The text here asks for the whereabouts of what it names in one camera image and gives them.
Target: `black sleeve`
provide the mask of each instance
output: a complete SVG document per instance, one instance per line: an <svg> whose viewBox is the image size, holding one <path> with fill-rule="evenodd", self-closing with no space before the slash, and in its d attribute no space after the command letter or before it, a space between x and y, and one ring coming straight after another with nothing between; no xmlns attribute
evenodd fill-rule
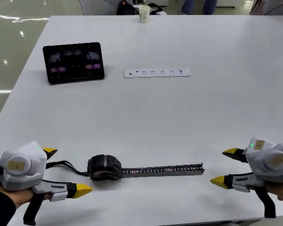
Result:
<svg viewBox="0 0 283 226"><path fill-rule="evenodd" d="M0 192L0 226L6 226L16 212L14 202L7 195Z"/></svg>

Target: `hand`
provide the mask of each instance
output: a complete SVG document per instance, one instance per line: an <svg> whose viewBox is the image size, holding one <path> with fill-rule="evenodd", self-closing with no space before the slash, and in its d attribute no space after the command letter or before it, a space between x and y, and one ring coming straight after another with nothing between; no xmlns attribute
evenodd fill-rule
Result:
<svg viewBox="0 0 283 226"><path fill-rule="evenodd" d="M275 194L278 196L278 199L283 201L283 183L272 183L272 182L266 182L264 184L267 192Z"/></svg>
<svg viewBox="0 0 283 226"><path fill-rule="evenodd" d="M30 202L33 197L33 192L30 189L8 192L2 186L0 186L0 192L7 195L14 202L16 209L22 204ZM44 200L49 199L50 194L46 194Z"/></svg>

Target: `power outlet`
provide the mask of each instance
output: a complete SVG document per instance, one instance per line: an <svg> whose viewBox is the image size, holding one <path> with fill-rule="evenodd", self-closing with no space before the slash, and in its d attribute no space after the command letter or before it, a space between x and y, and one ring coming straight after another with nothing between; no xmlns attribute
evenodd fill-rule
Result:
<svg viewBox="0 0 283 226"><path fill-rule="evenodd" d="M188 68L143 68L125 70L125 78L150 78L150 77L188 77L191 76Z"/></svg>

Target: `jeans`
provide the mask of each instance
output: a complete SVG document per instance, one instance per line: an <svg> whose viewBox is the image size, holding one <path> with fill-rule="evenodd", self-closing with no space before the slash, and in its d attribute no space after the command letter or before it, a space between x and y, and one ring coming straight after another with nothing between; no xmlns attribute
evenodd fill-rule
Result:
<svg viewBox="0 0 283 226"><path fill-rule="evenodd" d="M203 6L204 15L213 15L215 13L218 0L205 0ZM194 9L195 0L185 0L181 11L187 15L191 15Z"/></svg>

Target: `tiled floor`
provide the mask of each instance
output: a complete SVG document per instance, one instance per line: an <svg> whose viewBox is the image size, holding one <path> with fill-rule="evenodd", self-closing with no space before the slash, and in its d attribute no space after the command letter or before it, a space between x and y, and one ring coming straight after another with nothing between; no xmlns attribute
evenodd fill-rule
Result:
<svg viewBox="0 0 283 226"><path fill-rule="evenodd" d="M170 0L168 14L180 14L183 0ZM217 8L216 15L246 15L252 1L235 8ZM202 1L194 14L202 13ZM21 73L50 15L82 15L78 0L0 0L0 111ZM283 218L260 221L254 226L283 226Z"/></svg>

